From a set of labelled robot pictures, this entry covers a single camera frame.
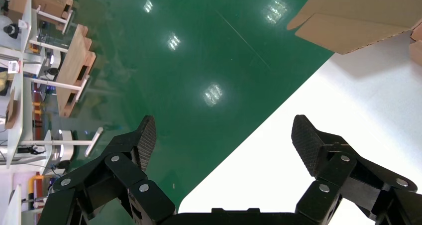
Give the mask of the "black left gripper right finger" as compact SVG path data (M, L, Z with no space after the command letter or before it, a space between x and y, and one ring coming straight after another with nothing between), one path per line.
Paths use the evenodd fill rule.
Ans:
M377 225L421 224L422 197L410 179L363 158L341 136L316 129L304 115L295 116L291 139L314 177L297 214L326 225L345 199Z

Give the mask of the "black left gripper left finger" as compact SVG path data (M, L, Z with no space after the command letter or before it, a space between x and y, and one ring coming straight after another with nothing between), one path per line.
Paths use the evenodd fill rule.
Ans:
M85 225L118 199L136 224L162 224L176 207L144 172L155 144L155 118L147 115L135 131L115 136L96 159L59 178L38 223Z

